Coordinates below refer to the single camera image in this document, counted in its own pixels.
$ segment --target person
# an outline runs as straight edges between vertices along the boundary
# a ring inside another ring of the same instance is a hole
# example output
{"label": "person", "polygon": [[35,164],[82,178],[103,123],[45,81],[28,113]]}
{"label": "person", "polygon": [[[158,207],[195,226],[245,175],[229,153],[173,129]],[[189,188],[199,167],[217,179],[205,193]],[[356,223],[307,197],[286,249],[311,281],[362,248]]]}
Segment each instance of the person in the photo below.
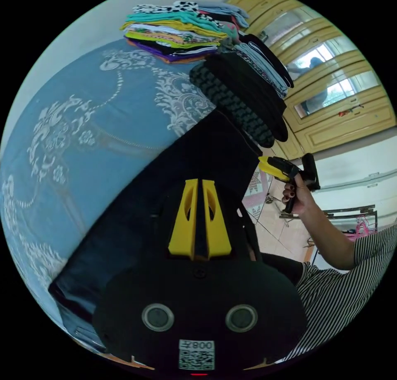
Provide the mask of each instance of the person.
{"label": "person", "polygon": [[[289,73],[296,73],[300,76],[304,75],[308,71],[312,70],[318,65],[321,65],[323,61],[320,58],[313,57],[310,60],[310,66],[309,67],[304,67],[304,68],[298,68],[298,67],[287,67],[287,70]],[[328,97],[328,90],[325,89],[321,91],[320,93],[316,94],[310,99],[307,99],[301,103],[301,106],[303,110],[306,112],[307,115],[316,112],[317,110],[321,109],[323,106],[323,103]]]}
{"label": "person", "polygon": [[307,316],[307,330],[283,362],[321,346],[361,311],[382,280],[397,246],[397,224],[350,241],[316,204],[301,176],[295,177],[296,189],[285,185],[283,203],[296,195],[292,212],[299,215],[319,253],[335,269],[319,270],[309,262],[262,254],[275,266],[287,265],[296,273],[296,288]]}

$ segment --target folded clothes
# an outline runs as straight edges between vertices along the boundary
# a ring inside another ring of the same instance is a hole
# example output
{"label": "folded clothes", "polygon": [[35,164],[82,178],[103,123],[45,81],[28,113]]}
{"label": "folded clothes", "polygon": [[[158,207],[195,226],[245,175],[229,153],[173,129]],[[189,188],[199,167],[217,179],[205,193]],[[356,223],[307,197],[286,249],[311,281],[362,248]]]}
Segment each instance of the folded clothes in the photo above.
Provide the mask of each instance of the folded clothes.
{"label": "folded clothes", "polygon": [[162,19],[165,20],[177,20],[184,23],[191,23],[193,25],[197,25],[206,30],[213,30],[215,32],[222,31],[222,24],[213,20],[208,20],[205,14],[201,14],[200,12],[193,11],[180,11],[180,12],[162,12],[157,14],[149,14],[149,13],[137,13],[127,15],[126,22],[152,22],[159,21]]}
{"label": "folded clothes", "polygon": [[[125,22],[121,26],[120,30],[124,30],[130,25],[135,25],[135,23]],[[217,37],[220,39],[225,38],[227,36],[225,33],[221,32],[221,31],[215,32],[214,30],[211,31],[211,30],[203,29],[200,26],[193,25],[190,23],[183,23],[183,22],[177,21],[177,20],[175,20],[175,21],[173,21],[173,20],[151,21],[150,26],[167,27],[167,28],[178,30],[178,31],[191,31],[191,32],[194,32],[201,36]]]}
{"label": "folded clothes", "polygon": [[188,63],[193,63],[197,61],[202,61],[206,57],[198,57],[198,58],[188,58],[188,59],[169,59],[169,58],[164,58],[163,56],[155,55],[156,58],[161,59],[165,63],[168,64],[188,64]]}
{"label": "folded clothes", "polygon": [[254,43],[250,43],[250,45],[241,43],[236,45],[235,49],[247,55],[247,57],[252,60],[253,64],[258,66],[264,72],[265,80],[275,88],[275,90],[279,93],[280,98],[285,98],[287,96],[288,86],[286,82],[276,72],[273,65],[268,61],[267,57]]}
{"label": "folded clothes", "polygon": [[174,52],[173,54],[165,54],[158,50],[157,48],[150,47],[149,45],[144,45],[142,43],[139,43],[137,41],[127,39],[127,43],[130,45],[133,45],[135,47],[141,48],[142,50],[145,50],[147,52],[150,52],[153,55],[160,56],[163,58],[166,58],[168,60],[187,60],[191,58],[196,58],[196,57],[202,57],[204,58],[207,55],[213,54],[216,52],[217,48],[216,47],[208,47],[204,48],[203,50],[193,50],[189,52]]}
{"label": "folded clothes", "polygon": [[124,36],[127,41],[131,41],[135,44],[139,44],[139,47],[142,48],[143,50],[148,49],[155,49],[158,51],[158,55],[194,55],[197,56],[198,54],[200,55],[205,55],[206,52],[215,52],[218,47],[214,45],[208,45],[208,46],[197,46],[194,48],[171,48],[171,47],[165,47],[164,45],[158,44],[155,41],[148,41],[148,40],[137,40],[137,39],[130,39],[126,36]]}
{"label": "folded clothes", "polygon": [[139,38],[139,37],[145,37],[146,40],[152,40],[152,41],[164,41],[164,42],[170,42],[170,43],[176,43],[178,45],[181,45],[182,47],[188,46],[188,45],[210,45],[209,43],[213,43],[213,45],[220,45],[219,39],[214,39],[214,40],[209,40],[209,38],[204,37],[204,38],[198,38],[197,36],[194,37],[192,35],[186,34],[186,35],[176,35],[176,34],[170,34],[170,33],[161,33],[161,32],[153,32],[153,31],[147,31],[144,32],[142,30],[139,31],[133,31],[133,30],[127,30],[125,32],[125,35],[130,38]]}
{"label": "folded clothes", "polygon": [[253,34],[240,34],[240,41],[242,43],[246,43],[250,45],[250,43],[254,44],[255,46],[252,46],[254,50],[256,48],[259,48],[261,53],[267,58],[267,60],[271,63],[273,68],[276,70],[276,72],[283,78],[285,81],[286,85],[290,88],[294,87],[294,82],[292,81],[291,76],[288,74],[287,69],[285,66],[281,63],[281,61],[270,51],[270,49],[263,43],[261,42],[256,36]]}
{"label": "folded clothes", "polygon": [[192,68],[189,78],[218,109],[226,109],[233,121],[260,146],[270,148],[274,145],[273,134],[263,120],[216,78],[205,63]]}
{"label": "folded clothes", "polygon": [[274,82],[271,80],[271,78],[268,76],[268,74],[259,67],[256,62],[254,61],[253,58],[245,54],[244,52],[241,52],[239,49],[234,48],[234,51],[236,54],[238,54],[242,59],[244,59],[267,83],[269,83],[277,92],[278,96],[282,99],[285,98],[284,92],[279,92],[277,90],[277,86],[274,84]]}
{"label": "folded clothes", "polygon": [[132,8],[133,12],[178,12],[198,11],[198,4],[190,1],[175,1],[172,5],[139,4]]}
{"label": "folded clothes", "polygon": [[207,36],[207,35],[203,36],[193,31],[177,30],[169,26],[150,25],[150,24],[129,24],[123,30],[124,31],[131,30],[138,33],[155,32],[155,33],[175,34],[177,36],[182,36],[182,37],[197,38],[198,41],[216,41],[217,39],[223,39],[227,37],[226,33],[216,33],[213,34],[212,36]]}
{"label": "folded clothes", "polygon": [[240,27],[242,27],[242,28],[248,28],[248,27],[249,27],[248,22],[247,22],[247,21],[244,19],[244,17],[243,17],[241,14],[239,14],[238,12],[231,11],[231,10],[225,9],[225,8],[217,8],[217,7],[214,7],[214,8],[200,7],[199,10],[200,10],[200,11],[215,12],[215,13],[217,13],[217,14],[228,14],[228,15],[233,15],[233,16],[236,18],[237,23],[238,23],[238,25],[239,25]]}
{"label": "folded clothes", "polygon": [[274,88],[234,52],[211,55],[204,62],[209,71],[247,105],[280,142],[288,139],[282,117],[286,105]]}
{"label": "folded clothes", "polygon": [[[125,36],[128,38],[133,38],[137,40],[147,40],[147,41],[155,41],[158,42],[160,45],[166,45],[167,47],[171,48],[194,48],[198,45],[198,43],[177,43],[171,37],[165,37],[164,35],[156,35],[151,36],[149,34],[141,34],[136,32],[128,31],[125,33]],[[207,43],[199,43],[200,45],[220,45],[219,41],[209,41]]]}
{"label": "folded clothes", "polygon": [[199,8],[220,8],[223,10],[234,11],[236,14],[240,14],[244,18],[249,18],[247,11],[233,4],[227,4],[217,1],[198,1],[196,2],[196,4]]}
{"label": "folded clothes", "polygon": [[199,10],[200,13],[209,15],[212,19],[215,19],[216,21],[226,21],[226,22],[231,22],[232,24],[236,25],[236,29],[239,28],[239,24],[234,17],[234,15],[229,15],[229,14],[216,14],[214,12],[208,12],[208,11],[203,11],[202,9]]}

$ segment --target black fabric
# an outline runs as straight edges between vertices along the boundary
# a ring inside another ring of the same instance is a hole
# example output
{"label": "black fabric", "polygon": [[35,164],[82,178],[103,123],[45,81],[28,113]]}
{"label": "black fabric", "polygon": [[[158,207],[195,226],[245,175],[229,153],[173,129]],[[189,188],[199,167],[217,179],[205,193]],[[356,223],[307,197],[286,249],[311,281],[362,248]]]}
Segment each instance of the black fabric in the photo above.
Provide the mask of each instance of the black fabric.
{"label": "black fabric", "polygon": [[274,136],[268,126],[225,84],[200,63],[190,70],[190,82],[218,107],[225,108],[233,120],[262,147],[273,147]]}
{"label": "black fabric", "polygon": [[240,35],[240,41],[246,44],[248,44],[249,42],[253,42],[254,44],[256,44],[259,47],[259,49],[264,53],[264,55],[268,58],[268,60],[273,65],[274,69],[283,78],[286,84],[291,88],[294,87],[294,82],[291,76],[289,75],[288,71],[284,67],[284,65],[270,51],[270,49],[261,40],[259,40],[258,37],[254,36],[253,34]]}
{"label": "black fabric", "polygon": [[[108,281],[150,249],[146,235],[163,195],[180,181],[204,178],[218,180],[242,200],[261,155],[215,110],[153,160],[109,205],[49,287],[68,332],[103,352],[91,324],[95,307]],[[82,333],[94,336],[90,341]]]}
{"label": "black fabric", "polygon": [[206,13],[205,15],[210,16],[212,19],[215,19],[216,21],[220,21],[222,23],[223,22],[230,22],[230,23],[234,23],[233,22],[233,18],[231,15],[226,15],[226,14],[216,14],[214,12],[210,12],[210,13]]}
{"label": "black fabric", "polygon": [[275,139],[288,140],[282,117],[286,105],[274,88],[238,54],[229,52],[207,57],[205,67],[247,105],[269,127]]}
{"label": "black fabric", "polygon": [[287,257],[261,252],[262,261],[284,274],[295,286],[302,278],[303,265],[301,262]]}

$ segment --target blue bedspread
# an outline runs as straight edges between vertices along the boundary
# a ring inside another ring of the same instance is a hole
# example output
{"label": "blue bedspread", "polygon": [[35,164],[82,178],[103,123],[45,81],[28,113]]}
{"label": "blue bedspread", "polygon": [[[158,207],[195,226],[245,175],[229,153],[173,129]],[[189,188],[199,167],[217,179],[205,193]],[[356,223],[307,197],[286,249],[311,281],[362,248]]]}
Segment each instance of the blue bedspread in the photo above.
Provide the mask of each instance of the blue bedspread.
{"label": "blue bedspread", "polygon": [[60,327],[51,281],[120,191],[214,109],[189,82],[195,65],[119,40],[66,66],[20,116],[1,163],[1,221],[26,286]]}

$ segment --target metal stand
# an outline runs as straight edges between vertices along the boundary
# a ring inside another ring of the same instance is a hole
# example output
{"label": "metal stand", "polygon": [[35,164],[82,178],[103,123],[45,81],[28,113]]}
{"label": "metal stand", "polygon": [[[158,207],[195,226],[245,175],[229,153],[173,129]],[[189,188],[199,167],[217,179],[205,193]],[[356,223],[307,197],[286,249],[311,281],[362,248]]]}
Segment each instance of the metal stand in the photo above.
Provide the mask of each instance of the metal stand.
{"label": "metal stand", "polygon": [[[374,223],[374,231],[378,231],[378,211],[374,211],[375,205],[368,205],[366,207],[356,207],[356,208],[344,208],[344,209],[329,209],[327,211],[324,211],[324,214],[328,217],[330,220],[334,219],[356,219],[359,216],[365,215],[365,216],[374,216],[375,217],[375,223]],[[359,211],[359,214],[354,214],[354,215],[340,215],[340,216],[335,216],[335,214],[340,214],[343,212],[356,212]],[[280,219],[299,219],[299,216],[293,215],[293,214],[286,214],[284,212],[280,212]]]}
{"label": "metal stand", "polygon": [[[272,204],[274,202],[274,200],[279,201],[281,203],[283,203],[280,199],[273,197],[272,195],[270,195],[269,193],[267,194],[266,198],[265,198],[265,204]],[[290,220],[286,220],[284,219],[281,215],[283,214],[283,211],[278,207],[278,205],[276,205],[276,203],[274,203],[274,206],[276,207],[278,213],[279,213],[279,218],[284,220],[284,223],[287,227],[289,227],[289,222],[293,219]]]}

